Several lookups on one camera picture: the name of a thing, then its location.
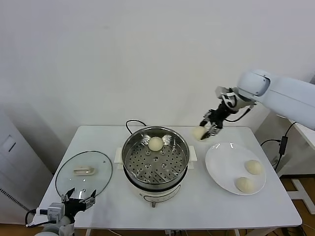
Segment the white robotic arm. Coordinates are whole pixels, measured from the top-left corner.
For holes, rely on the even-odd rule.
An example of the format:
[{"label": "white robotic arm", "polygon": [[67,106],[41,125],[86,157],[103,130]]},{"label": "white robotic arm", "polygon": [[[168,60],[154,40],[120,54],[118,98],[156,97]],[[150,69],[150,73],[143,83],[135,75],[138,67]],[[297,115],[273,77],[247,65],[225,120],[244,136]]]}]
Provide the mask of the white robotic arm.
[{"label": "white robotic arm", "polygon": [[200,123],[200,126],[210,123],[202,139],[216,135],[230,114],[255,102],[315,130],[315,85],[310,83],[254,70],[242,74],[237,88],[218,87],[216,93],[222,102],[216,110],[207,112]]}]

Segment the black cable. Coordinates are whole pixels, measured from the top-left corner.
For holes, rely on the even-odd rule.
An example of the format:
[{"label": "black cable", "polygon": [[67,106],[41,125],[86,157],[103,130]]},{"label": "black cable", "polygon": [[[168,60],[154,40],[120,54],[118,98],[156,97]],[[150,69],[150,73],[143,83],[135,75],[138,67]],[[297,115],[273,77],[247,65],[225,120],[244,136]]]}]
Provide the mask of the black cable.
[{"label": "black cable", "polygon": [[37,226],[40,226],[40,225],[55,224],[55,223],[56,223],[55,220],[49,220],[49,221],[41,222],[41,223],[36,224],[36,225],[27,226],[27,228],[34,228],[34,227],[37,227]]},{"label": "black cable", "polygon": [[32,210],[29,210],[26,215],[25,215],[25,226],[27,228],[34,228],[34,227],[37,227],[37,226],[40,226],[40,225],[46,225],[46,224],[55,224],[56,221],[55,220],[50,220],[50,221],[46,221],[46,222],[42,222],[42,223],[39,223],[39,224],[35,224],[35,225],[30,225],[30,226],[27,226],[29,223],[28,223],[28,216],[29,214],[36,214],[36,209],[32,209]]},{"label": "black cable", "polygon": [[279,236],[275,231],[272,231],[276,236]]},{"label": "black cable", "polygon": [[288,134],[289,130],[291,129],[291,127],[292,127],[294,124],[296,124],[296,123],[297,123],[297,122],[293,122],[293,123],[290,125],[289,129],[287,129],[287,131],[286,131],[286,133],[285,133],[284,136],[287,136],[287,134]]},{"label": "black cable", "polygon": [[279,165],[279,163],[280,163],[281,158],[282,158],[282,155],[279,156],[279,160],[278,160],[278,162],[277,162],[277,165],[276,165],[276,167],[275,167],[275,170],[277,169],[277,167],[278,167],[278,165]]},{"label": "black cable", "polygon": [[28,216],[29,214],[36,214],[36,209],[29,210],[25,215],[25,225],[28,224]]},{"label": "black cable", "polygon": [[235,120],[229,120],[229,119],[224,119],[227,122],[237,122],[239,121],[241,118],[243,118],[248,112],[251,111],[251,108],[247,108],[247,110],[244,112],[244,114],[242,114],[239,118],[235,119]]},{"label": "black cable", "polygon": [[130,134],[132,134],[132,132],[131,132],[131,130],[130,130],[129,127],[128,127],[128,123],[131,122],[131,121],[139,122],[139,123],[143,124],[144,126],[147,126],[145,123],[143,123],[142,121],[137,120],[137,119],[130,119],[130,120],[127,120],[127,121],[126,121],[126,128],[127,128],[127,130],[129,131]]},{"label": "black cable", "polygon": [[268,139],[268,140],[265,140],[264,142],[262,142],[262,144],[260,146],[263,146],[266,142],[269,142],[269,141],[275,141],[275,142],[278,142],[278,143],[281,142],[280,139]]}]

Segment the power cord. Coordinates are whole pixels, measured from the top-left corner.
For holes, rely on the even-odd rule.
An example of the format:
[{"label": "power cord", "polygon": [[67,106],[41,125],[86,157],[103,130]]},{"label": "power cord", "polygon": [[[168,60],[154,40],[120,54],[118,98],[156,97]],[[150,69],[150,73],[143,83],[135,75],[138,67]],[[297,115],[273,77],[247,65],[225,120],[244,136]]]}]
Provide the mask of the power cord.
[{"label": "power cord", "polygon": [[25,226],[27,228],[34,228],[34,227],[37,227],[37,226],[40,226],[40,225],[46,225],[46,224],[55,224],[56,221],[55,220],[49,220],[49,221],[45,221],[45,222],[42,222],[42,223],[39,223],[39,224],[35,224],[35,225],[29,225],[28,223],[28,216],[29,214],[36,214],[36,209],[33,209],[33,210],[29,210],[26,215],[25,215]]},{"label": "power cord", "polygon": [[132,134],[132,131],[129,129],[128,123],[131,122],[131,121],[139,122],[139,123],[143,124],[144,126],[147,126],[144,122],[142,122],[142,121],[140,121],[138,119],[129,119],[129,120],[126,121],[126,128],[127,128],[127,130],[129,131],[130,134]]},{"label": "power cord", "polygon": [[292,127],[294,124],[296,124],[296,122],[294,122],[294,123],[292,123],[292,124],[290,125],[290,127],[286,130],[286,133],[282,136],[281,140],[280,140],[280,139],[268,139],[268,140],[262,142],[262,144],[260,145],[260,146],[262,146],[264,143],[269,142],[269,141],[275,141],[275,142],[280,143],[280,144],[279,144],[279,146],[280,146],[280,147],[279,147],[279,159],[278,159],[278,161],[277,161],[275,170],[276,170],[277,167],[279,166],[280,161],[281,161],[281,158],[283,157],[283,155],[284,155],[284,153],[285,153],[285,149],[286,149],[286,145],[287,145],[287,140],[288,140],[287,134],[288,134],[289,130],[291,129],[291,127]]},{"label": "power cord", "polygon": [[235,120],[229,120],[229,119],[224,119],[227,122],[237,122],[239,121],[241,118],[243,118],[248,112],[251,111],[251,107],[247,108],[247,110],[244,112],[244,114],[242,114],[239,118],[235,119]]},{"label": "power cord", "polygon": [[280,139],[268,139],[268,140],[265,140],[264,142],[262,142],[262,144],[260,146],[263,146],[266,142],[270,142],[270,141],[275,141],[275,142],[278,142],[278,143],[281,142]]}]

